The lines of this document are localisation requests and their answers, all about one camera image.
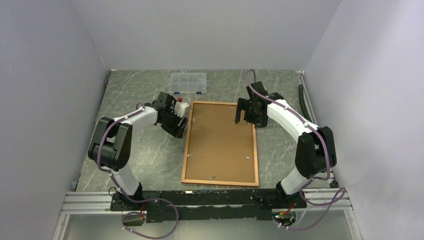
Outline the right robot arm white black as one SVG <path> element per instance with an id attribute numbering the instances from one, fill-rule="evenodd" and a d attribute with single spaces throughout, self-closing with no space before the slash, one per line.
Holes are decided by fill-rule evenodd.
<path id="1" fill-rule="evenodd" d="M 294 195 L 312 181 L 329 178 L 337 164 L 333 131 L 307 120 L 279 93 L 268 93 L 260 81 L 249 84 L 246 90 L 249 98 L 237 100 L 234 122 L 244 120 L 255 128 L 265 128 L 273 120 L 296 142 L 294 168 L 276 184 L 275 202 L 286 208 L 293 203 Z"/>

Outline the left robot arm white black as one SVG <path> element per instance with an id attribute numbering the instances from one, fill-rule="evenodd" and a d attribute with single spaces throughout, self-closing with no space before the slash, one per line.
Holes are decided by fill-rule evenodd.
<path id="1" fill-rule="evenodd" d="M 109 175 L 130 210 L 139 209 L 144 199 L 143 186 L 128 164 L 133 137 L 146 127 L 159 125 L 174 138 L 182 138 L 189 107 L 182 98 L 160 92 L 153 102 L 139 103 L 131 113 L 115 118 L 102 117 L 97 122 L 87 156 L 100 171 Z"/>

